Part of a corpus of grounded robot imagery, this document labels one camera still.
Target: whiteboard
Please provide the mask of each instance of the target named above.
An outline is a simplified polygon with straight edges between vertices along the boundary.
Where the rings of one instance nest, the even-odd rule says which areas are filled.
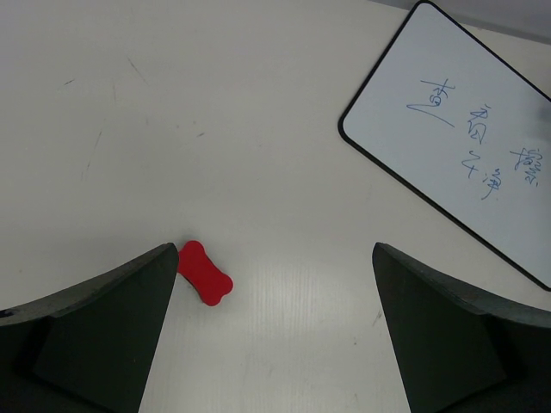
[[[339,131],[551,287],[551,101],[437,6],[416,4]]]

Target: black whiteboard frame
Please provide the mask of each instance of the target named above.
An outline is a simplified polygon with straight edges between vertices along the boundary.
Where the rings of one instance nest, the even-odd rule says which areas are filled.
[[[546,98],[549,102],[551,102],[551,98],[549,98],[549,96],[547,96],[545,93],[543,93],[540,89],[538,89],[530,80],[528,80],[526,77],[524,77],[523,75],[521,75],[518,71],[516,71],[511,65],[509,65],[507,62],[505,62],[502,58],[500,58],[495,52],[493,52],[490,48],[488,48],[488,46],[486,46],[484,43],[482,43],[480,40],[478,40],[476,37],[474,37],[468,30],[466,30],[461,24],[459,24],[458,22],[456,22],[452,17],[450,17],[449,15],[447,15],[442,9],[440,9],[438,6],[436,6],[433,2],[429,1],[429,0],[420,0],[419,2],[415,3],[415,5],[413,6],[412,10],[407,14],[407,17],[406,19],[402,22],[402,24],[400,25],[398,31],[396,32],[396,34],[393,36],[393,38],[390,40],[390,43],[388,44],[388,46],[385,48],[385,50],[383,51],[382,55],[379,57],[379,59],[377,60],[377,63],[375,63],[375,66],[373,66],[373,69],[371,69],[371,71],[369,72],[368,74],[368,77],[363,81],[362,83],[362,86],[360,87],[360,89],[356,92],[356,94],[354,95],[354,97],[352,98],[352,101],[349,103],[349,105],[346,107],[346,109],[344,110],[344,113],[341,115],[340,119],[338,120],[338,132],[340,133],[341,137],[349,144],[351,145],[354,149],[356,149],[357,151],[359,151],[360,153],[362,153],[365,157],[367,157],[370,161],[372,161],[373,163],[375,163],[377,166],[383,168],[388,174],[390,174],[393,178],[397,179],[400,183],[402,183],[403,185],[405,185],[407,188],[409,188],[411,191],[413,191],[415,194],[417,194],[421,199],[423,199],[424,201],[428,202],[431,206],[433,206],[438,212],[442,213],[446,218],[450,219],[452,222],[454,222],[456,225],[458,225],[460,228],[462,228],[464,231],[466,231],[469,235],[471,235],[472,237],[474,237],[476,240],[478,240],[479,242],[481,242],[482,244],[484,244],[490,251],[492,251],[493,253],[497,254],[499,257],[501,257],[503,260],[505,260],[507,263],[509,263],[513,268],[517,269],[518,271],[520,271],[523,275],[525,275],[526,277],[528,277],[530,280],[534,281],[536,285],[538,285],[539,287],[543,288],[544,290],[546,291],[551,291],[551,286],[548,287],[546,286],[542,281],[538,280],[534,275],[532,275],[531,273],[529,273],[526,269],[524,269],[523,267],[521,267],[519,264],[517,264],[516,262],[514,262],[513,260],[511,260],[506,254],[504,254],[503,252],[501,252],[500,250],[498,250],[496,247],[494,247],[491,243],[489,243],[488,241],[486,241],[484,238],[482,238],[480,235],[478,235],[475,231],[471,230],[468,226],[466,226],[465,224],[463,224],[459,219],[457,219],[456,217],[454,217],[451,213],[449,213],[448,211],[446,211],[444,208],[442,208],[441,206],[439,206],[435,201],[433,201],[431,198],[429,198],[427,195],[425,195],[423,192],[421,192],[419,189],[417,189],[416,187],[414,187],[413,185],[411,185],[405,178],[403,178],[402,176],[398,175],[396,172],[394,172],[390,167],[386,166],[383,162],[381,162],[379,159],[377,159],[375,157],[375,155],[369,153],[366,149],[364,149],[363,147],[361,147],[358,143],[356,143],[353,139],[351,139],[347,134],[346,132],[344,131],[344,119],[346,118],[346,116],[348,115],[349,111],[352,109],[352,107],[356,104],[356,101],[358,99],[358,97],[360,97],[360,95],[362,94],[363,90],[366,88],[366,86],[368,85],[369,83],[369,80],[371,79],[371,77],[375,74],[375,72],[377,71],[377,69],[379,68],[379,65],[381,64],[381,62],[384,60],[384,58],[387,56],[388,52],[390,51],[390,49],[393,47],[394,45],[394,42],[399,38],[399,36],[401,35],[402,33],[402,30],[404,29],[404,27],[406,26],[406,24],[410,21],[410,19],[412,18],[413,14],[415,13],[415,11],[417,10],[417,8],[421,5],[421,4],[429,4],[430,6],[432,6],[433,8],[435,8],[438,12],[440,12],[444,17],[446,17],[448,20],[450,20],[452,23],[454,23],[458,28],[461,29],[461,31],[463,33],[465,33],[466,35],[468,35],[471,39],[473,39],[474,41],[476,41],[479,45],[481,45],[482,47],[484,47],[494,58],[496,58],[497,60],[499,60],[503,65],[505,65],[505,67],[507,67],[510,71],[512,71],[513,73],[515,73],[518,77],[520,77],[522,80],[524,80],[524,82],[526,82],[527,84],[530,85],[530,87],[532,89],[534,89],[536,92],[538,92],[540,95],[542,95],[544,98]]]

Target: white desk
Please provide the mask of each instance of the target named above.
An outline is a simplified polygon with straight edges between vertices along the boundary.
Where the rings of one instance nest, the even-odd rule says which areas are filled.
[[[377,241],[551,309],[338,136],[405,15],[365,0],[3,2],[0,308],[201,240],[234,291],[210,308],[177,279],[142,413],[408,411],[375,320]],[[550,46],[474,33],[551,92]]]

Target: white surface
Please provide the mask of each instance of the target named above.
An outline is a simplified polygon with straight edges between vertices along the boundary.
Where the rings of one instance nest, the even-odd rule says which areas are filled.
[[[338,136],[405,15],[363,0],[2,2],[0,307],[200,239],[235,288],[210,308],[177,279],[141,413],[407,412],[375,322],[376,241],[551,309]],[[476,34],[550,91],[548,46]]]
[[[551,287],[551,120],[546,114],[551,114],[546,97],[423,3],[343,128]]]
[[[411,9],[416,0],[374,0]],[[551,3],[548,0],[433,0],[462,23],[551,43]]]

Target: red bone-shaped toy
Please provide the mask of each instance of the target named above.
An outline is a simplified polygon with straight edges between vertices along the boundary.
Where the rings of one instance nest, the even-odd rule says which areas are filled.
[[[198,241],[189,241],[178,253],[178,273],[188,280],[206,305],[217,305],[233,289],[233,281],[210,261]]]

